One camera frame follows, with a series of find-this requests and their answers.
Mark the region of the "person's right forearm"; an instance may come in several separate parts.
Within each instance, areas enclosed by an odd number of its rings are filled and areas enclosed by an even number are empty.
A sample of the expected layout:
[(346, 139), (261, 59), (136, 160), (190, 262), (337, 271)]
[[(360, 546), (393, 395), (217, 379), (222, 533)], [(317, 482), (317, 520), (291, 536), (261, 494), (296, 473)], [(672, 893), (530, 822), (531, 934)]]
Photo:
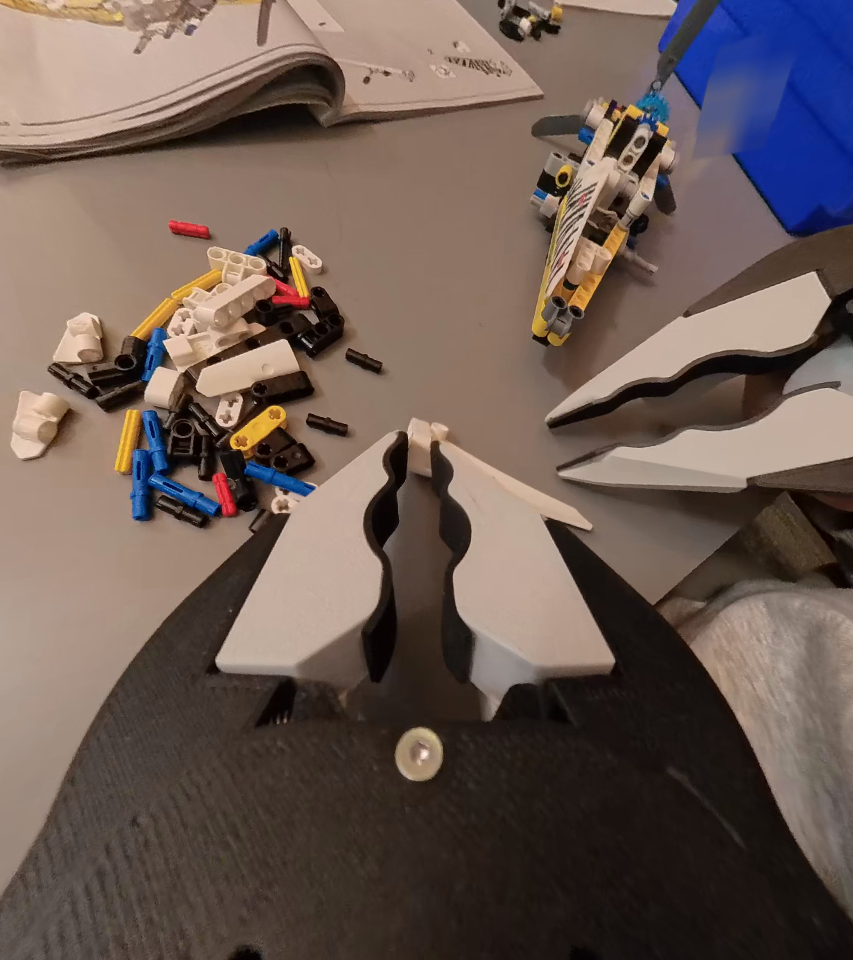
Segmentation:
[(823, 534), (843, 585), (673, 595), (678, 630), (743, 726), (806, 859), (853, 919), (853, 530)]

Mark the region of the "white lego wing piece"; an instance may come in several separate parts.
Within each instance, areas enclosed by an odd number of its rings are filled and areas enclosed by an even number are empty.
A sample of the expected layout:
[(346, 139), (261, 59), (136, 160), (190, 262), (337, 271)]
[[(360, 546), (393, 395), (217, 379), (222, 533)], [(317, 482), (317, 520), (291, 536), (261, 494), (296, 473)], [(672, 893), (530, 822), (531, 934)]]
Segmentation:
[(413, 474), (431, 478), (433, 467), (431, 459), (432, 444), (446, 443), (458, 450), (463, 457), (474, 464), (483, 474), (488, 475), (516, 498), (532, 507), (542, 518), (561, 522), (576, 529), (590, 532), (593, 524), (574, 507), (553, 498), (540, 490), (496, 469), (492, 465), (466, 452), (448, 441), (449, 428), (439, 422), (427, 422), (420, 418), (410, 419), (406, 429), (408, 436), (408, 470)]

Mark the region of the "pile of loose lego pieces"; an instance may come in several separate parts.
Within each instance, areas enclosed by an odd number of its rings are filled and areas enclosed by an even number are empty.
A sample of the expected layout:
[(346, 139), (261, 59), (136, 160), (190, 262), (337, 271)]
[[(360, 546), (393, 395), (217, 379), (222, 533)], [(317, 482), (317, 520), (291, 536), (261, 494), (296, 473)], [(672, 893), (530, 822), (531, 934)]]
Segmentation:
[[(282, 438), (281, 405), (313, 394), (301, 357), (316, 358), (343, 337), (346, 319), (328, 290), (313, 282), (323, 263), (272, 229), (242, 250), (210, 246), (204, 273), (165, 297), (111, 358), (90, 365), (51, 361), (47, 371), (102, 411), (128, 409), (115, 471), (133, 475), (132, 515), (148, 518), (149, 487), (160, 474), (193, 463), (216, 486), (222, 507), (172, 493), (157, 509), (182, 512), (199, 526), (204, 511), (233, 516), (253, 510), (243, 477), (256, 459), (289, 474), (313, 456)], [(149, 410), (132, 410), (143, 402)]]

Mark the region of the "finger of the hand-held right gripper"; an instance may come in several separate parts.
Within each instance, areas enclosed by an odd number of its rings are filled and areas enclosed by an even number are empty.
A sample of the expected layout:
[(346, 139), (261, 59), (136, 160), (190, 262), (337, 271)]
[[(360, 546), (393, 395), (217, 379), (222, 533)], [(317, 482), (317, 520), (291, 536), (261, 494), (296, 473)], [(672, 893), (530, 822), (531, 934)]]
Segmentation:
[(616, 414), (640, 402), (665, 409), (659, 430), (721, 426), (707, 408), (716, 378), (764, 377), (825, 360), (847, 329), (841, 306), (853, 287), (829, 296), (808, 272), (703, 312), (675, 318), (589, 379), (545, 417), (550, 429)]
[(833, 384), (799, 390), (738, 426), (608, 447), (558, 466), (557, 474), (600, 487), (853, 495), (853, 396)]

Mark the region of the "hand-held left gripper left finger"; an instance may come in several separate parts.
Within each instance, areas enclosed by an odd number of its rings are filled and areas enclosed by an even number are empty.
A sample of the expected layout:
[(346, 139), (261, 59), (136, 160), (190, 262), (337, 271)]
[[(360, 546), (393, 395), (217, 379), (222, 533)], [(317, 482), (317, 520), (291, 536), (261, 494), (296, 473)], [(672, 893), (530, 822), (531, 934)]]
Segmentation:
[(215, 663), (223, 673), (377, 683), (397, 637), (385, 545), (409, 438), (392, 431), (273, 519), (277, 537)]

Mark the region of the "blue plastic bin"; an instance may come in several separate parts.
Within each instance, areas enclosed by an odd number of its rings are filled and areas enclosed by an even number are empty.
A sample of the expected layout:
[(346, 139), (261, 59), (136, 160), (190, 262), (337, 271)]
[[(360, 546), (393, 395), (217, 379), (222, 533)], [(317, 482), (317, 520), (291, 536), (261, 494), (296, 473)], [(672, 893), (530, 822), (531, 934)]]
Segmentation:
[(718, 2), (674, 74), (697, 161), (732, 156), (790, 234), (853, 224), (853, 1)]

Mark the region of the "lego airplane model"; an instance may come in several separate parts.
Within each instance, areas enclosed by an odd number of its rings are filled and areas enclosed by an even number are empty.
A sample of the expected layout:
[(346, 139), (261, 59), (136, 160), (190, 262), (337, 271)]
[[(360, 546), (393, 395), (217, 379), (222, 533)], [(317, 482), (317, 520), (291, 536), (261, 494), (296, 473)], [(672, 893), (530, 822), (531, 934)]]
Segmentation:
[(564, 345), (616, 258), (656, 273), (631, 244), (648, 226), (650, 206), (664, 215), (676, 210), (670, 181), (676, 148), (662, 90), (717, 6), (690, 7), (636, 102), (593, 99), (579, 114), (545, 116), (531, 127), (534, 138), (576, 137), (580, 146), (549, 154), (530, 198), (551, 228), (531, 323), (536, 342)]

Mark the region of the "open lego instruction booklet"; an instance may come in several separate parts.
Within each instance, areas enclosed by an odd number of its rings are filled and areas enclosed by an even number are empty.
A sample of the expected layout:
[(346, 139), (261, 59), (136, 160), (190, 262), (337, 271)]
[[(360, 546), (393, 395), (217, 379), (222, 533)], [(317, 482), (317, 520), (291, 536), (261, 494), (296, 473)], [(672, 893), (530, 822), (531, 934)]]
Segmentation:
[(323, 126), (539, 99), (458, 2), (0, 1), (0, 162), (306, 108)]

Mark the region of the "white curved lego piece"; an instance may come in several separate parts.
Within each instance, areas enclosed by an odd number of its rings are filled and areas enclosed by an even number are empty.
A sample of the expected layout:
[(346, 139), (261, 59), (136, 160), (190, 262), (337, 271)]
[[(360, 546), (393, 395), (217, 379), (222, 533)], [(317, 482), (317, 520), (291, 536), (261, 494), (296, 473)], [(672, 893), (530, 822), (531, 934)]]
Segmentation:
[(62, 365), (91, 365), (104, 359), (103, 331), (97, 315), (83, 312), (70, 318), (53, 354)]
[(12, 422), (10, 447), (20, 461), (42, 457), (55, 440), (61, 421), (71, 410), (60, 395), (47, 391), (19, 393)]

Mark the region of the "small lego subassembly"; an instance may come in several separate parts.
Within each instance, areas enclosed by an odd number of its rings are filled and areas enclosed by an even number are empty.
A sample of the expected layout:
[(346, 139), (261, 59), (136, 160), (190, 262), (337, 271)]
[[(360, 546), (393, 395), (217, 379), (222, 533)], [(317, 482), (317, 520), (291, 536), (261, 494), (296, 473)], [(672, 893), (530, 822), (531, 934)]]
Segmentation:
[(497, 28), (505, 38), (540, 41), (544, 34), (556, 36), (563, 22), (563, 6), (557, 2), (497, 1)]

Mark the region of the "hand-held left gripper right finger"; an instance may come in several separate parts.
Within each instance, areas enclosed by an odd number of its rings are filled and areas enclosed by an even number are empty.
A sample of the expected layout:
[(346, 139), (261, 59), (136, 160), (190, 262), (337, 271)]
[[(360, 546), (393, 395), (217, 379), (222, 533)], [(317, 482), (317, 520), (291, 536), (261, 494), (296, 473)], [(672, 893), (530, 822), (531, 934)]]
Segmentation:
[(440, 499), (444, 662), (492, 719), (508, 690), (609, 675), (615, 656), (561, 555), (549, 498), (448, 441), (430, 450)]

